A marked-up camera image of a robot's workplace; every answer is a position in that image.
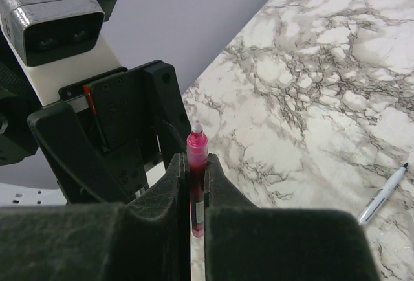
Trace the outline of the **red ink pen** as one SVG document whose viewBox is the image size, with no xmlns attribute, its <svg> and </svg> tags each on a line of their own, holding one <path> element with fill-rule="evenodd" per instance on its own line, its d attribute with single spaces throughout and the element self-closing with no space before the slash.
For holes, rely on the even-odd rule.
<svg viewBox="0 0 414 281">
<path fill-rule="evenodd" d="M 186 140 L 190 170 L 191 231 L 196 238 L 204 234 L 204 175 L 208 163 L 208 138 L 199 121 L 191 127 Z"/>
</svg>

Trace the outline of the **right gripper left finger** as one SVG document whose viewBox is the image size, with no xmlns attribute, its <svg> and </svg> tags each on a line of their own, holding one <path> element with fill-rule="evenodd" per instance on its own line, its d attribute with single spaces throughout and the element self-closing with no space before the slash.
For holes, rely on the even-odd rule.
<svg viewBox="0 0 414 281">
<path fill-rule="evenodd" d="M 2 280 L 188 280 L 187 158 L 128 204 L 1 209 Z"/>
</svg>

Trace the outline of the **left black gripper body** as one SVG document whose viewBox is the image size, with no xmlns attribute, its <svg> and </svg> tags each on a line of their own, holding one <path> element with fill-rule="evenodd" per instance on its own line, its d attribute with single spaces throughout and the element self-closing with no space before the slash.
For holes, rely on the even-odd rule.
<svg viewBox="0 0 414 281">
<path fill-rule="evenodd" d="M 68 203 L 138 197 L 151 166 L 184 152 L 190 128 L 175 68 L 160 60 L 62 87 L 45 106 L 1 67 L 1 164 L 42 151 Z"/>
</svg>

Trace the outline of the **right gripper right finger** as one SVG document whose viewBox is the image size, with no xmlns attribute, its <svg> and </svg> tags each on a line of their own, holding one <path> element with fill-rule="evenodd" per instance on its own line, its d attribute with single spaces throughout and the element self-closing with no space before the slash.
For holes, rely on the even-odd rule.
<svg viewBox="0 0 414 281">
<path fill-rule="evenodd" d="M 210 154 L 204 183 L 207 280 L 378 280 L 361 226 L 347 212 L 260 208 Z"/>
</svg>

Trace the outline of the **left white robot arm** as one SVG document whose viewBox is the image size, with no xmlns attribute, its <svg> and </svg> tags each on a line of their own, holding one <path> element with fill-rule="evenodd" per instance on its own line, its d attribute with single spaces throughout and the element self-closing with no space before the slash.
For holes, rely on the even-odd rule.
<svg viewBox="0 0 414 281">
<path fill-rule="evenodd" d="M 42 152 L 58 186 L 2 183 L 1 204 L 128 203 L 148 190 L 152 167 L 184 151 L 189 132 L 175 68 L 163 61 L 48 79 L 40 91 L 3 68 L 1 164 Z"/>
</svg>

